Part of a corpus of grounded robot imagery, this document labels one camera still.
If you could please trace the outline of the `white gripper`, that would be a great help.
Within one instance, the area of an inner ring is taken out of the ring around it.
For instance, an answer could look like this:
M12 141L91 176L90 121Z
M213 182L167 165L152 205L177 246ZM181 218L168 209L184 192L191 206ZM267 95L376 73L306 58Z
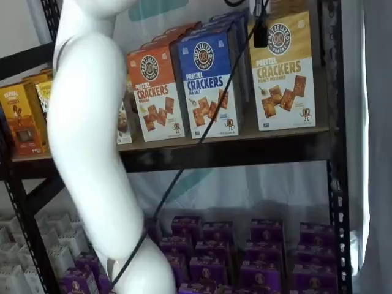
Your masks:
M249 0L249 11L252 15L260 15L263 12L270 13L270 1ZM268 46L268 25L266 20L267 16L263 14L255 22L253 35L255 48L266 48Z

